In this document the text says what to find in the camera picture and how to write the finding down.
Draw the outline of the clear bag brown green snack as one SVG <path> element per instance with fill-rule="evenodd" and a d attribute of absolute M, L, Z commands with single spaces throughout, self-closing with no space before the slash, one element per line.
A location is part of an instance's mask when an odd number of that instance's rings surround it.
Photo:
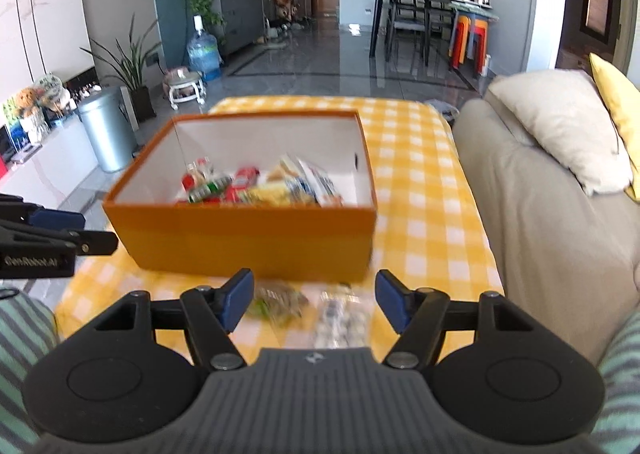
<path fill-rule="evenodd" d="M 285 282 L 258 282 L 247 314 L 282 327 L 302 318 L 308 307 L 309 299 L 295 286 Z"/>

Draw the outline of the clear bag white round candies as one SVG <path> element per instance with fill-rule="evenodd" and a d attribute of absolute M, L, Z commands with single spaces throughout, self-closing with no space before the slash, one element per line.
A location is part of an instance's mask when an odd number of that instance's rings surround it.
<path fill-rule="evenodd" d="M 318 302 L 312 346 L 315 349 L 367 347 L 373 314 L 372 297 L 347 285 L 325 290 Z"/>

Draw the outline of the clear packet brown date snack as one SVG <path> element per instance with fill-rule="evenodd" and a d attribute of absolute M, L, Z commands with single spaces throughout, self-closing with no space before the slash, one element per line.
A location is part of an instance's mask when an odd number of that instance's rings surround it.
<path fill-rule="evenodd" d="M 181 185 L 183 187 L 183 191 L 186 193 L 186 200 L 188 202 L 188 193 L 190 189 L 213 177 L 213 173 L 214 168 L 207 157 L 198 158 L 186 167 L 186 172 L 181 178 Z"/>

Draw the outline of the red snack bar wrapper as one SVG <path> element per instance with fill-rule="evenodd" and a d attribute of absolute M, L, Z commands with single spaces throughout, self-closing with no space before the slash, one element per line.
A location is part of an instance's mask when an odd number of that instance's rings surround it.
<path fill-rule="evenodd" d="M 232 177 L 228 188 L 224 191 L 222 201 L 225 204 L 242 204 L 246 202 L 246 192 L 257 185 L 260 171 L 255 166 L 240 168 Z"/>

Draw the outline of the white tv cabinet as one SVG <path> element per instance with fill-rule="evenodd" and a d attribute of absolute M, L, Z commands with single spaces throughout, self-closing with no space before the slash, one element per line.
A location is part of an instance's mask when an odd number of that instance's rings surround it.
<path fill-rule="evenodd" d="M 73 117 L 53 130 L 36 154 L 1 178 L 1 193 L 58 208 L 97 166 L 85 126 Z"/>

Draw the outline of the orange cardboard box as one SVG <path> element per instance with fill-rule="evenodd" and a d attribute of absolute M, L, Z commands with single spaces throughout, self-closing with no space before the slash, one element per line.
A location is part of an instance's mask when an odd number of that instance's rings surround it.
<path fill-rule="evenodd" d="M 326 173 L 334 206 L 197 203 L 181 179 L 192 162 L 216 172 L 255 167 L 265 177 L 283 157 Z M 378 215 L 361 119 L 354 110 L 272 110 L 183 115 L 145 145 L 103 202 L 142 269 L 258 280 L 359 283 L 368 274 Z"/>

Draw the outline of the green striped trousers leg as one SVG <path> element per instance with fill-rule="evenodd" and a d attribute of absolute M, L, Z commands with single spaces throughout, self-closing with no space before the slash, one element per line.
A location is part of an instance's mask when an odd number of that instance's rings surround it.
<path fill-rule="evenodd" d="M 51 310 L 15 287 L 1 289 L 1 452 L 24 453 L 39 434 L 22 397 L 29 371 L 58 344 Z"/>

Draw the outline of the yellow white checkered tablecloth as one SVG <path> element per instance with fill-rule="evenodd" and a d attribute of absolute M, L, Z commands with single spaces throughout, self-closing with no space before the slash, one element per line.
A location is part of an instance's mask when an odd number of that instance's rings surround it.
<path fill-rule="evenodd" d="M 318 96 L 240 96 L 208 114 L 249 110 L 354 110 L 369 152 L 378 215 L 367 276 L 349 284 L 370 294 L 375 274 L 390 270 L 410 288 L 431 287 L 457 300 L 477 300 L 499 290 L 494 256 L 451 131 L 437 110 L 398 100 Z M 68 337 L 121 296 L 145 290 L 154 299 L 174 299 L 187 289 L 217 286 L 227 278 L 140 268 L 120 243 L 108 257 L 89 258 L 68 284 L 55 309 Z M 280 281 L 317 298 L 340 283 Z"/>

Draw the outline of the stuffed toys on cabinet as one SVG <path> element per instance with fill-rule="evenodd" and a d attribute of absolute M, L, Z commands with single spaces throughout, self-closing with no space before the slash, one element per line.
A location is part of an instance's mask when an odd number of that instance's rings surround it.
<path fill-rule="evenodd" d="M 39 110 L 49 125 L 70 116 L 76 108 L 62 80 L 52 74 L 43 75 L 31 86 L 22 89 L 14 96 L 13 103 L 16 117 L 26 118 Z"/>

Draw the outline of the green can snack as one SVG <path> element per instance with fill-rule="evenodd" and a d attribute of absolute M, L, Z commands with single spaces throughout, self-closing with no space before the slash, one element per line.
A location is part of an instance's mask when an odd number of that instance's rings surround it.
<path fill-rule="evenodd" d="M 230 174 L 217 174 L 204 183 L 191 188 L 188 193 L 188 200 L 191 204 L 196 204 L 210 198 L 219 198 L 224 195 L 231 183 L 232 177 Z"/>

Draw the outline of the grey metal trash bin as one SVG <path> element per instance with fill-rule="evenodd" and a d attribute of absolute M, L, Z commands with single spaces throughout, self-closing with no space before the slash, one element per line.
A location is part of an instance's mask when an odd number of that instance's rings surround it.
<path fill-rule="evenodd" d="M 93 92 L 80 102 L 77 111 L 100 168 L 117 172 L 128 167 L 138 142 L 120 89 L 108 87 Z"/>

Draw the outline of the yellow snack bag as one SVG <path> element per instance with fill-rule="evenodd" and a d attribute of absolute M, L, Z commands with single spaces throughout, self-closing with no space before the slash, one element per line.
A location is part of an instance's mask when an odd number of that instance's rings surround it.
<path fill-rule="evenodd" d="M 302 179 L 266 182 L 241 193 L 243 203 L 271 207 L 307 206 L 317 203 L 310 186 Z"/>

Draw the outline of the white orange snack packet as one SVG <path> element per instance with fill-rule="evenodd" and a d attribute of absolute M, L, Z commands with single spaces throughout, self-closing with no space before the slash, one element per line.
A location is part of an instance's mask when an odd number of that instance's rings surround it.
<path fill-rule="evenodd" d="M 291 154 L 285 154 L 267 174 L 268 181 L 292 180 L 321 207 L 343 205 L 343 197 L 326 170 Z"/>

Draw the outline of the beige sofa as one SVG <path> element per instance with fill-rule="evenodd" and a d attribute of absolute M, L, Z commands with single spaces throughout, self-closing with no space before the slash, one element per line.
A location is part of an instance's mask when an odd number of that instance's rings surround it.
<path fill-rule="evenodd" d="M 506 296 L 598 364 L 639 309 L 639 206 L 588 196 L 495 96 L 454 123 Z"/>

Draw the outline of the potted green plant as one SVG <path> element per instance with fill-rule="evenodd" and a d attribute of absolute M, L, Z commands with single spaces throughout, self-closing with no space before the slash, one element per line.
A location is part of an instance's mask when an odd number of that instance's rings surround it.
<path fill-rule="evenodd" d="M 144 79 L 146 60 L 162 45 L 160 42 L 148 43 L 148 38 L 157 28 L 154 20 L 143 32 L 137 32 L 136 16 L 131 15 L 127 37 L 124 41 L 114 39 L 113 47 L 107 47 L 94 38 L 89 38 L 90 47 L 80 47 L 85 54 L 91 55 L 95 61 L 106 64 L 111 73 L 106 79 L 117 79 L 129 93 L 134 116 L 137 122 L 146 122 L 156 116 L 149 86 Z"/>

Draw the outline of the small white stool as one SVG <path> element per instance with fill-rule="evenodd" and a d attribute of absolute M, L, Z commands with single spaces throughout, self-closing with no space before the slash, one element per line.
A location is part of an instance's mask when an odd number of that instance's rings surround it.
<path fill-rule="evenodd" d="M 176 112 L 182 103 L 205 104 L 206 88 L 202 75 L 181 66 L 170 70 L 163 79 L 163 90 L 170 107 Z"/>

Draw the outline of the blue water jug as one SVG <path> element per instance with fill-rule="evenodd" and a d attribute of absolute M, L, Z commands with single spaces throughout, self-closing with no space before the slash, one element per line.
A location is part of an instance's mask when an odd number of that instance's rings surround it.
<path fill-rule="evenodd" d="M 198 72 L 204 81 L 211 82 L 221 76 L 221 57 L 214 35 L 206 32 L 201 15 L 193 18 L 194 35 L 186 45 L 189 66 Z"/>

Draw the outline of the cream white pillow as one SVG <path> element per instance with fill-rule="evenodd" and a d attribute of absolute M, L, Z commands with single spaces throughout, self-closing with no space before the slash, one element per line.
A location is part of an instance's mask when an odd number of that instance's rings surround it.
<path fill-rule="evenodd" d="M 631 185 L 625 144 L 593 80 L 582 70 L 497 78 L 487 92 L 574 174 L 586 194 L 613 194 Z"/>

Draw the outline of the grey tall cabinet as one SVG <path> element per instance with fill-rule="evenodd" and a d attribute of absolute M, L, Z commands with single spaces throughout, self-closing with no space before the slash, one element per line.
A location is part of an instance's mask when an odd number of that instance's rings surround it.
<path fill-rule="evenodd" d="M 264 36 L 262 0 L 214 0 L 212 9 L 221 18 L 214 34 L 224 58 Z"/>

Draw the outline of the orange red stools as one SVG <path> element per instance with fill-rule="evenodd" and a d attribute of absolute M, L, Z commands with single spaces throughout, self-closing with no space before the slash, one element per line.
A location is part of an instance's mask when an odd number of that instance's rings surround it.
<path fill-rule="evenodd" d="M 489 20 L 482 16 L 458 12 L 454 18 L 449 43 L 449 65 L 457 70 L 466 60 L 472 61 L 475 73 L 483 76 L 488 64 Z"/>

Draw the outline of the yellow pillow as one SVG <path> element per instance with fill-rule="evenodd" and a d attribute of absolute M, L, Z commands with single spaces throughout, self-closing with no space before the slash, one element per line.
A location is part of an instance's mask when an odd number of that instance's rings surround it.
<path fill-rule="evenodd" d="M 612 63 L 590 53 L 591 75 L 612 121 L 622 138 L 630 160 L 631 184 L 627 195 L 636 203 L 640 195 L 640 93 Z"/>

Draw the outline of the black dining chair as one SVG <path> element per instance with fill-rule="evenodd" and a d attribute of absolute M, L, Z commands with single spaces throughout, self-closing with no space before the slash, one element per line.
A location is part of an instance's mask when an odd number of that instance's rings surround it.
<path fill-rule="evenodd" d="M 420 52 L 424 64 L 431 52 L 431 0 L 390 0 L 385 35 L 385 59 L 390 60 L 398 30 L 421 36 Z"/>

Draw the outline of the dark dining table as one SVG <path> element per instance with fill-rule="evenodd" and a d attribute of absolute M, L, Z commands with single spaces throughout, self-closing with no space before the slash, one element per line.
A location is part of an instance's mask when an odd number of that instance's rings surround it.
<path fill-rule="evenodd" d="M 498 22 L 490 6 L 468 0 L 374 0 L 369 56 L 374 58 L 378 37 L 383 36 L 384 56 L 390 58 L 396 36 L 411 32 L 420 37 L 420 51 L 430 55 L 431 40 L 437 34 L 448 42 L 449 67 L 458 70 L 472 62 L 474 73 L 488 70 L 489 27 Z"/>

